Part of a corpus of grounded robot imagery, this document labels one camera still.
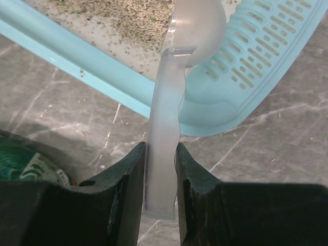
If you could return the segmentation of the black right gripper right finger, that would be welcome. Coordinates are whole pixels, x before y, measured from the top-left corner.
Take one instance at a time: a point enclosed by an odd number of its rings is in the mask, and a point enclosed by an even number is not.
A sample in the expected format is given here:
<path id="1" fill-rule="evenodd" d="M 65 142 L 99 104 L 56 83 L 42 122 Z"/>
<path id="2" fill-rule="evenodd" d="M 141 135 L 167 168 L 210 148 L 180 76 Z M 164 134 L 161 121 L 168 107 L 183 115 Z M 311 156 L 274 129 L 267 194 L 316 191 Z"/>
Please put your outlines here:
<path id="1" fill-rule="evenodd" d="M 176 151 L 181 245 L 327 245 L 327 187 L 223 182 L 180 143 Z"/>

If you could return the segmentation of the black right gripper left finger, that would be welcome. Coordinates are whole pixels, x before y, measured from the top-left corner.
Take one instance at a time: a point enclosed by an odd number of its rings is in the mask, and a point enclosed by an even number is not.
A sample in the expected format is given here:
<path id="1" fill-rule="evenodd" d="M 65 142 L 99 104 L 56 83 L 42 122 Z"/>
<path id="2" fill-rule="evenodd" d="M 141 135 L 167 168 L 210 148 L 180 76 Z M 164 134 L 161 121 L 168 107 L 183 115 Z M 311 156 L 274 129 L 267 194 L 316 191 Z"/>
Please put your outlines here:
<path id="1" fill-rule="evenodd" d="M 74 187 L 1 182 L 1 245 L 136 245 L 146 144 Z"/>

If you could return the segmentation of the green litter bag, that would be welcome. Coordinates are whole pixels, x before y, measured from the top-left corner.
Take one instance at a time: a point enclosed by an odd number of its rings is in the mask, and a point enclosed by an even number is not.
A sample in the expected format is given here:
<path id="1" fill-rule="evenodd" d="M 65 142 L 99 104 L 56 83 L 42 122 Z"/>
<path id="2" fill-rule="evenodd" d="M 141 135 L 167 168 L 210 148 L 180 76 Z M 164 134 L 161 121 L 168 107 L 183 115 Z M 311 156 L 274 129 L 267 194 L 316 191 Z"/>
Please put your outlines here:
<path id="1" fill-rule="evenodd" d="M 7 139 L 1 140 L 1 180 L 50 181 L 76 186 L 64 170 L 44 155 Z"/>

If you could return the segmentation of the clear plastic scoop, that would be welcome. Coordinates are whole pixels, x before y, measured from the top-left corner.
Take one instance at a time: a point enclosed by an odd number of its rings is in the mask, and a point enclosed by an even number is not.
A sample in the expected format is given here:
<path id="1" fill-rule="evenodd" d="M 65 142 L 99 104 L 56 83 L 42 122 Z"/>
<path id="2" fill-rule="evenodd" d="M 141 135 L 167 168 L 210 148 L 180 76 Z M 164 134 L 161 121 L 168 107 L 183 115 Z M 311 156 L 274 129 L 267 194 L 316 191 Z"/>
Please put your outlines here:
<path id="1" fill-rule="evenodd" d="M 143 197 L 143 213 L 148 217 L 175 218 L 175 154 L 186 69 L 205 62 L 218 50 L 226 24 L 221 1 L 175 1 L 163 40 L 149 118 Z"/>

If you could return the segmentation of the teal and white litter box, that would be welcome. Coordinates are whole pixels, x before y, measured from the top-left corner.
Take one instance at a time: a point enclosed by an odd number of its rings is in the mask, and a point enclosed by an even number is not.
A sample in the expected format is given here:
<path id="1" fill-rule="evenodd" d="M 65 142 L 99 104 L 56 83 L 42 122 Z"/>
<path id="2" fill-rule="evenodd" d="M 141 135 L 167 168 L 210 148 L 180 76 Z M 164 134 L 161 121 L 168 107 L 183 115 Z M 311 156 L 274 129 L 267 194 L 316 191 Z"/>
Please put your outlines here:
<path id="1" fill-rule="evenodd" d="M 327 1 L 242 1 L 220 49 L 187 77 L 181 132 L 237 126 L 277 85 L 327 11 Z M 148 117 L 154 83 L 23 1 L 1 1 L 1 34 Z"/>

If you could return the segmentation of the pile of beige litter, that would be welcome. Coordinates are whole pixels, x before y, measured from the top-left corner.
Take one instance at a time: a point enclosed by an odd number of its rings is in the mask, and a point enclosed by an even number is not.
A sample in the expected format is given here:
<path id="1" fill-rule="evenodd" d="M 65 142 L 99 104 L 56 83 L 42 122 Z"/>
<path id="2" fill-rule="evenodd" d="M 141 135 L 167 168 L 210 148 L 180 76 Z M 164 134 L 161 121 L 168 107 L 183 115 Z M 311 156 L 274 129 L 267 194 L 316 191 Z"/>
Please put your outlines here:
<path id="1" fill-rule="evenodd" d="M 175 1 L 28 1 L 68 31 L 139 73 L 154 72 Z"/>

